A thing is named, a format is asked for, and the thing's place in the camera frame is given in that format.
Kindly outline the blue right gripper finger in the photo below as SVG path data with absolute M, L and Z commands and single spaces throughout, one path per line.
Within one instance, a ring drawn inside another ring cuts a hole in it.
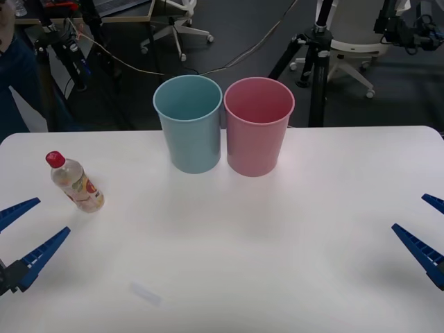
M 440 213 L 444 213 L 444 201 L 430 194 L 423 194 L 421 197 L 426 203 L 438 210 Z
M 424 268 L 429 279 L 443 290 L 443 255 L 395 223 L 391 229 Z

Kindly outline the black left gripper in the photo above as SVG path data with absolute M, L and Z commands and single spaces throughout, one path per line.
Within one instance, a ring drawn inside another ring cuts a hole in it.
M 19 217 L 40 203 L 39 198 L 32 198 L 0 211 L 0 232 L 15 222 Z M 71 230 L 63 228 L 45 243 L 32 250 L 11 265 L 6 266 L 0 260 L 0 296 L 7 291 L 25 292 L 37 279 L 41 270 L 53 257 Z

